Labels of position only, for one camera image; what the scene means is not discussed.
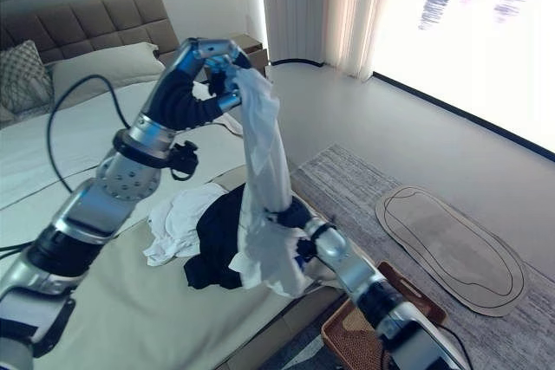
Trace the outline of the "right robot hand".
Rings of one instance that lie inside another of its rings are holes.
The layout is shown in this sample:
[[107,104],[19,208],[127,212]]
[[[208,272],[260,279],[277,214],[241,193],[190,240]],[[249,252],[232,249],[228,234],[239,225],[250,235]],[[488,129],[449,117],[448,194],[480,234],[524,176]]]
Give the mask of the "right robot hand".
[[269,221],[291,229],[303,229],[312,219],[307,206],[296,196],[291,198],[291,204],[284,211],[269,211],[265,209],[264,214]]

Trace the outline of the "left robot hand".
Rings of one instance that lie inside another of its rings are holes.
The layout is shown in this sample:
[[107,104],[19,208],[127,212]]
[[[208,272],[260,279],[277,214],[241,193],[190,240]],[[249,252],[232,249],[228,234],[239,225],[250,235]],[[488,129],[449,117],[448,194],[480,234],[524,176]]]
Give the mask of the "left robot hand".
[[[209,94],[193,95],[194,80],[210,68]],[[251,68],[247,54],[231,39],[188,38],[158,79],[141,112],[153,122],[174,131],[209,123],[241,104],[237,84],[239,69]]]

